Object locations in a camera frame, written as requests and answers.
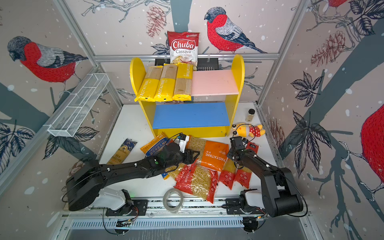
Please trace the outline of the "clear tape roll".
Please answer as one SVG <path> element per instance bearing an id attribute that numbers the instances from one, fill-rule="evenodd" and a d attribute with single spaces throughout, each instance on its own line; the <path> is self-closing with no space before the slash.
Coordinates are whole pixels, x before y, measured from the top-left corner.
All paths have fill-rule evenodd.
<path id="1" fill-rule="evenodd" d="M 163 196 L 163 206 L 171 214 L 177 214 L 184 204 L 183 193 L 178 189 L 169 189 Z"/>

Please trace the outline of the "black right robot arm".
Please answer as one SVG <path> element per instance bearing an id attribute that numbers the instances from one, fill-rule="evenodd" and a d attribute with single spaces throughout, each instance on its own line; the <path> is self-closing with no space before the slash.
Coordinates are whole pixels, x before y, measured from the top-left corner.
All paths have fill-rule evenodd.
<path id="1" fill-rule="evenodd" d="M 227 157 L 236 164 L 251 170 L 261 181 L 262 200 L 266 212 L 278 217 L 301 212 L 304 209 L 302 194 L 288 168 L 273 166 L 254 151 L 246 149 L 242 137 L 230 138 Z"/>

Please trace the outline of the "red macaroni bag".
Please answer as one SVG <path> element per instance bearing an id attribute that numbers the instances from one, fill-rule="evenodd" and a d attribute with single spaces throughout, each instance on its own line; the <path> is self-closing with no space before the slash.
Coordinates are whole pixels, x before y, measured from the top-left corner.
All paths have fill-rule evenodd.
<path id="1" fill-rule="evenodd" d="M 184 165 L 175 177 L 175 189 L 214 203 L 218 172 L 200 165 Z"/>
<path id="2" fill-rule="evenodd" d="M 180 163 L 177 166 L 171 166 L 166 168 L 162 177 L 164 180 L 173 179 L 177 182 L 186 174 L 186 172 L 190 169 L 190 166 L 191 165 L 186 165 L 184 163 Z"/>

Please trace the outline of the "yellow shelf pink blue boards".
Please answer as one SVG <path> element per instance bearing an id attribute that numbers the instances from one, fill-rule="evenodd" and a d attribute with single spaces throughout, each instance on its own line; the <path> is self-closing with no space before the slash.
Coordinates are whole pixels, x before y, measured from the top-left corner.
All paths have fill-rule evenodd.
<path id="1" fill-rule="evenodd" d="M 220 138 L 230 135 L 245 81 L 243 56 L 235 55 L 229 70 L 195 71 L 192 96 L 224 96 L 223 102 L 139 104 L 153 136 L 177 133 L 197 138 Z"/>

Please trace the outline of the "red spaghetti bag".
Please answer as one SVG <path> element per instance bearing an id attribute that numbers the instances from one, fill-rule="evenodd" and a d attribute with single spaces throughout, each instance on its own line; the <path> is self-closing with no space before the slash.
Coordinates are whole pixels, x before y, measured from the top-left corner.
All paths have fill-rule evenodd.
<path id="1" fill-rule="evenodd" d="M 252 150 L 255 154 L 257 154 L 259 145 L 248 142 L 246 149 Z M 252 174 L 253 172 L 250 169 L 243 167 L 242 169 L 237 170 L 234 181 L 240 183 L 244 188 L 249 189 Z"/>
<path id="2" fill-rule="evenodd" d="M 227 159 L 221 171 L 219 182 L 223 183 L 226 187 L 232 190 L 235 175 L 236 166 L 232 160 Z"/>

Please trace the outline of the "red macaroni bag upper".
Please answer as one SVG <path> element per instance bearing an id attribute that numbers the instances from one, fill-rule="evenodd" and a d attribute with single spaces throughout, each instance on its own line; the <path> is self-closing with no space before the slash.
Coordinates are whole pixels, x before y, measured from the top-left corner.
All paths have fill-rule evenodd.
<path id="1" fill-rule="evenodd" d="M 186 172 L 190 169 L 190 166 L 191 165 L 186 165 L 184 163 L 180 163 L 177 166 L 171 166 L 166 168 L 162 177 L 164 180 L 173 179 L 177 182 L 186 174 Z"/>

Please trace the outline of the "yellow plush toy red dress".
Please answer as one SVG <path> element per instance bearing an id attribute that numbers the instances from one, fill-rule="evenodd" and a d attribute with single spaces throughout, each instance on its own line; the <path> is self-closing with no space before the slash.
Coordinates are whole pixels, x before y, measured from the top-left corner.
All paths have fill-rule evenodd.
<path id="1" fill-rule="evenodd" d="M 262 125 L 253 126 L 251 124 L 234 124 L 232 125 L 233 135 L 240 137 L 261 137 L 266 133 Z"/>

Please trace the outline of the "red Chuba cassava chips bag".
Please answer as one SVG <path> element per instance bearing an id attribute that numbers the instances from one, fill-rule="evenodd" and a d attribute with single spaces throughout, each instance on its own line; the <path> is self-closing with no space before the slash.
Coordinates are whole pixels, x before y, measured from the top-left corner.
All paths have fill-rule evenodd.
<path id="1" fill-rule="evenodd" d="M 199 33 L 192 32 L 167 32 L 170 47 L 170 63 L 186 63 L 197 70 Z"/>

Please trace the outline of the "yellow Pastatime spaghetti bag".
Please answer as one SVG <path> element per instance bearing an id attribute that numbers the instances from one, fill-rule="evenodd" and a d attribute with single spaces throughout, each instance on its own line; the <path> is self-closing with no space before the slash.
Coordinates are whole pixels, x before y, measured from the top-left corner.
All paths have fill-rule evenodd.
<path id="1" fill-rule="evenodd" d="M 173 100 L 178 66 L 164 64 L 157 92 L 154 96 L 156 102 L 171 102 Z"/>
<path id="2" fill-rule="evenodd" d="M 135 98 L 135 102 L 155 102 L 155 94 L 158 89 L 162 71 L 163 66 L 149 67 L 139 89 L 139 92 Z"/>

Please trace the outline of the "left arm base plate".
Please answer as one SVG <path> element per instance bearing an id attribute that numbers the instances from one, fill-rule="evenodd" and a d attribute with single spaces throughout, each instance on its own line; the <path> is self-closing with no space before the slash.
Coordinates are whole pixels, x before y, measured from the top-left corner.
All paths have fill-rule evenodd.
<path id="1" fill-rule="evenodd" d="M 125 204 L 118 210 L 107 209 L 105 215 L 107 217 L 145 216 L 148 203 L 148 200 L 132 200 L 131 203 Z"/>

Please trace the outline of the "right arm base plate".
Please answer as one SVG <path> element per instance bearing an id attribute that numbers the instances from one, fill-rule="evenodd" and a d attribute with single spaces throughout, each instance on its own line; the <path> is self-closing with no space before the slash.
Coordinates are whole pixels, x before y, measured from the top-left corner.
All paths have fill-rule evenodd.
<path id="1" fill-rule="evenodd" d="M 265 215 L 263 209 L 252 207 L 241 201 L 239 198 L 225 199 L 222 208 L 226 210 L 228 215 Z"/>

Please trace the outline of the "black rack behind shelf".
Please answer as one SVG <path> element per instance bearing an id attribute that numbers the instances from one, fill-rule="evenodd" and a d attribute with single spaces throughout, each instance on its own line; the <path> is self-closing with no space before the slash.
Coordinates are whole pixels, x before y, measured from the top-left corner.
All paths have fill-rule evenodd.
<path id="1" fill-rule="evenodd" d="M 164 64 L 170 64 L 170 59 L 155 59 L 155 66 L 163 66 Z M 219 70 L 218 59 L 199 59 L 197 65 L 197 71 L 215 71 Z"/>

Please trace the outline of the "red macaroni bag lower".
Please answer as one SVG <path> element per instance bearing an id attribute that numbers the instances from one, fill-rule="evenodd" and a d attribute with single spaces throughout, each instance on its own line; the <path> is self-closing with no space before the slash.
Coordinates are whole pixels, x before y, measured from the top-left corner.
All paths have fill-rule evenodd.
<path id="1" fill-rule="evenodd" d="M 218 172 L 200 165 L 184 165 L 175 177 L 175 189 L 214 203 Z"/>

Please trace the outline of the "small spice jar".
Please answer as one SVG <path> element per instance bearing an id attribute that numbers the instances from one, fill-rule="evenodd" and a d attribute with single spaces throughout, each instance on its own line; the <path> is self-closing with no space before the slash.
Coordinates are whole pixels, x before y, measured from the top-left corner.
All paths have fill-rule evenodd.
<path id="1" fill-rule="evenodd" d="M 256 113 L 255 109 L 249 109 L 248 110 L 248 115 L 246 117 L 246 122 L 251 123 L 253 121 L 255 113 Z"/>

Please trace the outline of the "orange Pastatime pasta bag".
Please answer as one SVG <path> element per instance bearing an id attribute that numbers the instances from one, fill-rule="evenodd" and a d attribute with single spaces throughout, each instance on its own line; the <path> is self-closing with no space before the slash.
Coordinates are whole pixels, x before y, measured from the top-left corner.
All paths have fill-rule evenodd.
<path id="1" fill-rule="evenodd" d="M 187 149 L 200 152 L 196 160 L 198 165 L 221 172 L 227 161 L 229 145 L 190 136 Z"/>

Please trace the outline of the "dark blue spaghetti bag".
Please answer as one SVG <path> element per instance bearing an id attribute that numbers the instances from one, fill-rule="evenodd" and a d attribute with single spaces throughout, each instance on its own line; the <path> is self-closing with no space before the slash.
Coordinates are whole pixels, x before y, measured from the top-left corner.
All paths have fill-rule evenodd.
<path id="1" fill-rule="evenodd" d="M 136 144 L 137 142 L 133 141 L 132 139 L 125 139 L 116 153 L 107 162 L 107 165 L 122 164 L 129 156 L 133 148 L 136 146 Z"/>

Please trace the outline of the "blue orange pasta bag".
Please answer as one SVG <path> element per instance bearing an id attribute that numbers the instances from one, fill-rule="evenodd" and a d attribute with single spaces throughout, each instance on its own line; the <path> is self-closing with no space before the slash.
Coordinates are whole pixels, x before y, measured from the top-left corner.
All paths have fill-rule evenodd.
<path id="1" fill-rule="evenodd" d="M 161 133 L 141 148 L 141 151 L 145 154 L 142 169 L 146 170 L 146 174 L 143 179 L 155 177 L 165 171 L 165 158 L 164 156 L 159 157 L 159 154 L 168 142 L 168 139 L 165 133 Z"/>

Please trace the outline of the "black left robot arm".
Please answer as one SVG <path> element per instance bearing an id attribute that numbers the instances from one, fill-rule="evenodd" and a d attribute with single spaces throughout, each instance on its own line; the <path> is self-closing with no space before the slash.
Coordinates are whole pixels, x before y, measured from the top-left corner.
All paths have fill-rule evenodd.
<path id="1" fill-rule="evenodd" d="M 166 172 L 179 164 L 193 164 L 199 151 L 190 149 L 181 152 L 180 146 L 170 143 L 150 157 L 132 163 L 107 165 L 97 161 L 89 162 L 66 181 L 69 210 L 79 211 L 91 205 L 99 192 L 109 185 L 132 179 L 147 179 Z"/>

